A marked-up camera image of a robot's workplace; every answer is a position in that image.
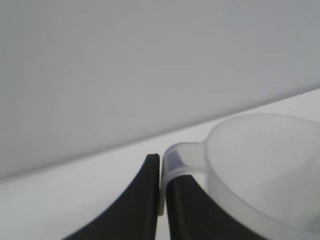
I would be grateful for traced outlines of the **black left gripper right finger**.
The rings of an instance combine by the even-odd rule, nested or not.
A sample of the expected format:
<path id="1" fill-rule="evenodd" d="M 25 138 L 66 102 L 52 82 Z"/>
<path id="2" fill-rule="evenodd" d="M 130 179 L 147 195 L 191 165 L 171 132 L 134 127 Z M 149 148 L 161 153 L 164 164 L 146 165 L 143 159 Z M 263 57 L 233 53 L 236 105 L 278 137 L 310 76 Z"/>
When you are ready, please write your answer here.
<path id="1" fill-rule="evenodd" d="M 171 180 L 166 188 L 166 207 L 172 240 L 225 240 L 221 208 L 191 174 Z"/>

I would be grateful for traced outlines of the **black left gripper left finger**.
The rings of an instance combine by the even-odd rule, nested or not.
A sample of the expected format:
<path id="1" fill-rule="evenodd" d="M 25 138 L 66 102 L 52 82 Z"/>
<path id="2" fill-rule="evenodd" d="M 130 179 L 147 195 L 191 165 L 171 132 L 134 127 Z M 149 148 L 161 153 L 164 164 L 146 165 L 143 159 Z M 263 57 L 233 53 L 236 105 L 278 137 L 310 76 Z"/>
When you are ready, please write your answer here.
<path id="1" fill-rule="evenodd" d="M 154 240 L 159 207 L 160 156 L 148 154 L 125 191 L 67 240 Z"/>

